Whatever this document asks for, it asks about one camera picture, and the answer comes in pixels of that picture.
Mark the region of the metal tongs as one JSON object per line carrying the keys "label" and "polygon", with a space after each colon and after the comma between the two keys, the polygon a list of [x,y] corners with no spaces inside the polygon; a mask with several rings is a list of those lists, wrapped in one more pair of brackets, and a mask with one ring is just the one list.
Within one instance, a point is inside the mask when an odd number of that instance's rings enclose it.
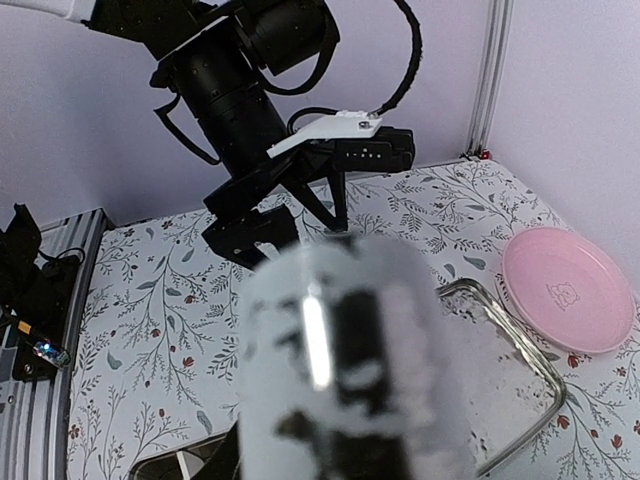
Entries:
{"label": "metal tongs", "polygon": [[386,237],[290,248],[240,294],[246,479],[471,479],[424,257]]}

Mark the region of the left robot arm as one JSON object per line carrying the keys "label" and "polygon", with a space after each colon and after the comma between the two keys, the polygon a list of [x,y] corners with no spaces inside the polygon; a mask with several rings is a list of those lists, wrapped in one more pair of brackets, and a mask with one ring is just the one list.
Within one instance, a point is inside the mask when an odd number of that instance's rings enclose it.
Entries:
{"label": "left robot arm", "polygon": [[83,21],[89,29],[137,42],[157,61],[150,84],[185,103],[206,139],[200,149],[170,120],[165,128],[229,179],[205,201],[215,220],[204,239],[217,255],[247,269],[264,260],[263,244],[279,250],[299,240],[291,212],[260,211],[259,203],[283,187],[333,231],[346,228],[344,175],[330,163],[326,144],[302,144],[270,157],[288,129],[271,102],[269,75],[308,58],[310,77],[293,89],[309,92],[322,78],[340,35],[322,1],[98,1]]}

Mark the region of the pink plate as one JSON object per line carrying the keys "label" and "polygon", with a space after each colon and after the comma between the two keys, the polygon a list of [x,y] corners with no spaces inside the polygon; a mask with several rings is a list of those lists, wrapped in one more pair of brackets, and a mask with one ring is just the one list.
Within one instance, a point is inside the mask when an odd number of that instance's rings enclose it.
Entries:
{"label": "pink plate", "polygon": [[501,273],[520,317],[559,347],[607,353],[632,330],[629,282],[603,250],[580,235],[553,227],[524,230],[507,242]]}

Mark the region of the silver tin lid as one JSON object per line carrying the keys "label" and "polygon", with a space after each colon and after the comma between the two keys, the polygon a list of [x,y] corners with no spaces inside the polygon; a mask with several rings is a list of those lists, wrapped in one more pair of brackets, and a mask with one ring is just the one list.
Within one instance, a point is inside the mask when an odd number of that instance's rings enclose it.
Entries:
{"label": "silver tin lid", "polygon": [[479,282],[436,289],[463,389],[476,477],[484,479],[561,410],[567,387],[524,328]]}

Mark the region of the pink divided cookie tin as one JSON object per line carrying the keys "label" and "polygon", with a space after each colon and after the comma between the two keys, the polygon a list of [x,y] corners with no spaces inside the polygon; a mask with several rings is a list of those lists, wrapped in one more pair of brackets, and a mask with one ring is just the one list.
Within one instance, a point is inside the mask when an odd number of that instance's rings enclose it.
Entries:
{"label": "pink divided cookie tin", "polygon": [[138,461],[128,479],[241,479],[238,423],[179,450]]}

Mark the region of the left aluminium frame post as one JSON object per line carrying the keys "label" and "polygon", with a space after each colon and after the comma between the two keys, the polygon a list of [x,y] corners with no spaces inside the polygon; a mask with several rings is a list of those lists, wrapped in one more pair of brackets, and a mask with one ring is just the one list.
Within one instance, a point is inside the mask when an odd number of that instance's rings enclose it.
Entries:
{"label": "left aluminium frame post", "polygon": [[480,158],[489,150],[488,142],[504,71],[515,2],[492,0],[488,15],[468,134],[466,157]]}

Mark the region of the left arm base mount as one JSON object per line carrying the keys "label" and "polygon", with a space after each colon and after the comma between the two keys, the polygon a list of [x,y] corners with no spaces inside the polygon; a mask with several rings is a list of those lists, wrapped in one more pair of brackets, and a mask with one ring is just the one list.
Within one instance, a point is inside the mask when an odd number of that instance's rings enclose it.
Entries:
{"label": "left arm base mount", "polygon": [[80,247],[56,255],[41,251],[42,234],[24,204],[1,231],[1,327],[17,335],[11,376],[22,382],[53,379],[71,356],[64,329],[80,266]]}

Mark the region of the front aluminium rail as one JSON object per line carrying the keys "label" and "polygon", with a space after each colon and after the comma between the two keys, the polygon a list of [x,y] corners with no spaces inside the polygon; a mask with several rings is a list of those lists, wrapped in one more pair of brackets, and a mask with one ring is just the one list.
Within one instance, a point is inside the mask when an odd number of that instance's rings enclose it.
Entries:
{"label": "front aluminium rail", "polygon": [[63,479],[71,379],[105,213],[1,231],[1,476]]}

